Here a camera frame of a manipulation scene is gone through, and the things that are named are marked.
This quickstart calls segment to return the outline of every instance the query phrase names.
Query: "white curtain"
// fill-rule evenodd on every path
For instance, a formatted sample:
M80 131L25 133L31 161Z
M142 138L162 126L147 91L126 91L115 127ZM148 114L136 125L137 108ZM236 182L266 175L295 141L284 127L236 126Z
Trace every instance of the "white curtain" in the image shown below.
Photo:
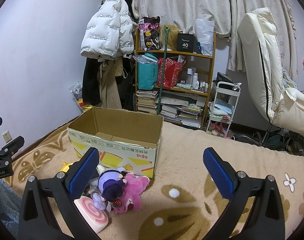
M176 25L184 33L193 33L194 19L215 22L219 37L231 32L231 10L229 0L135 0L142 17L161 18L161 25Z
M290 0L231 0L232 30L228 69L245 71L242 43L237 33L237 27L243 16L257 8L269 7L278 30L277 39L281 52L282 67L297 83L298 60L291 5Z

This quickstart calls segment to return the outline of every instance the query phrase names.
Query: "pink plush toy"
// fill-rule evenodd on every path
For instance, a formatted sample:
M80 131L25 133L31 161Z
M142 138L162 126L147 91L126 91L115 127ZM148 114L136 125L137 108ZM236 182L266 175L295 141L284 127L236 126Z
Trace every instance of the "pink plush toy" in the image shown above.
M119 198L122 203L120 207L113 207L115 213L141 210L142 201L140 195L150 183L148 177L143 176L136 178L132 173L126 174L125 179L127 184L123 187L123 195Z

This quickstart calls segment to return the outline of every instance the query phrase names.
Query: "white puffer jacket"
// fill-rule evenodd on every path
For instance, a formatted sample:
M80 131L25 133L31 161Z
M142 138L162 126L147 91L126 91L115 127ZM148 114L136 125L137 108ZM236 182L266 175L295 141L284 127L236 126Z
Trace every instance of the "white puffer jacket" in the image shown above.
M132 20L125 0L105 0L88 23L81 55L99 61L115 60L134 50Z

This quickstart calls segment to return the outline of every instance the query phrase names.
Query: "electrical socket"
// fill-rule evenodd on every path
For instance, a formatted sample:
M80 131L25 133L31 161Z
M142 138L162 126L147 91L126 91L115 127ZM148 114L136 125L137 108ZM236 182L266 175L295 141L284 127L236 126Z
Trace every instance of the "electrical socket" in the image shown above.
M8 143L9 141L12 140L12 137L11 137L9 131L6 131L5 133L3 133L2 136L3 136L6 143Z

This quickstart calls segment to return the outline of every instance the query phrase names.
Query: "bed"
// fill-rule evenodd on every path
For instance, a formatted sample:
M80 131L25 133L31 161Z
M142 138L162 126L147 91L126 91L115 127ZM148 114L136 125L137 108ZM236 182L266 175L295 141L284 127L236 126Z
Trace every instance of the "bed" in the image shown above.
M286 238L289 237L304 218L304 157L165 122L155 177L141 195L143 209L113 213L108 226L99 233L100 238L141 240L159 239L162 235L163 239L202 239L228 203L202 162L207 147L213 147L236 171L245 171L256 178L265 178L268 174L275 177L283 204ZM16 160L14 175L6 181L22 195L30 175L50 178L62 168L62 161L77 160L64 126ZM250 198L233 235L244 226L252 203ZM70 234L54 200L51 205L62 231Z

